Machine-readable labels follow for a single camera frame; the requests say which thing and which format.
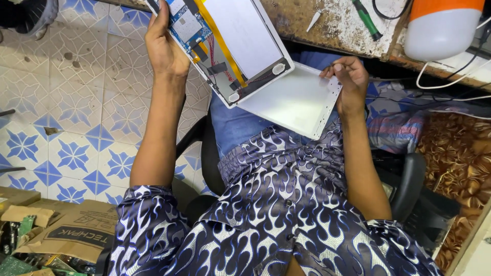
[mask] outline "blue jeans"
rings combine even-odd
[[[307,66],[323,70],[340,55],[324,54],[318,52],[302,52],[292,55],[292,59]],[[247,141],[249,138],[263,131],[274,123],[258,117],[238,107],[228,109],[220,98],[212,92],[210,103],[213,128],[217,139],[218,154],[220,158],[227,155],[234,147]],[[327,120],[327,124],[338,118],[337,110],[334,109]],[[293,131],[286,130],[293,140],[307,144],[310,139]]]

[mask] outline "brown patterned carpet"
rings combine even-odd
[[[461,213],[445,239],[436,264],[446,271],[491,195],[491,123],[452,113],[432,113],[417,152],[427,163],[425,185],[455,199]]]

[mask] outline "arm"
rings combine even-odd
[[[368,72],[357,57],[342,57],[326,68],[321,77],[333,75],[343,84],[337,109],[343,129],[348,201],[366,220],[392,219],[389,201],[372,161],[364,118]]]
[[[154,71],[152,102],[145,136],[133,163],[130,187],[170,187],[176,163],[177,124],[190,61],[167,32],[168,7],[152,15],[145,43]]]

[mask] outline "flame pattern shirt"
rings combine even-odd
[[[109,276],[441,275],[396,221],[347,201],[339,121],[306,145],[269,127],[218,164],[225,193],[196,222],[172,192],[135,186],[117,207]]]

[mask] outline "screwdriver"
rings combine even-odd
[[[382,34],[379,32],[379,30],[377,30],[375,24],[373,24],[373,21],[370,18],[370,15],[368,14],[365,6],[360,2],[360,0],[352,0],[352,2],[355,5],[355,8],[358,11],[358,15],[360,16],[361,20],[363,21],[363,23],[365,23],[365,26],[367,26],[368,31],[372,35],[373,41],[381,39]]]

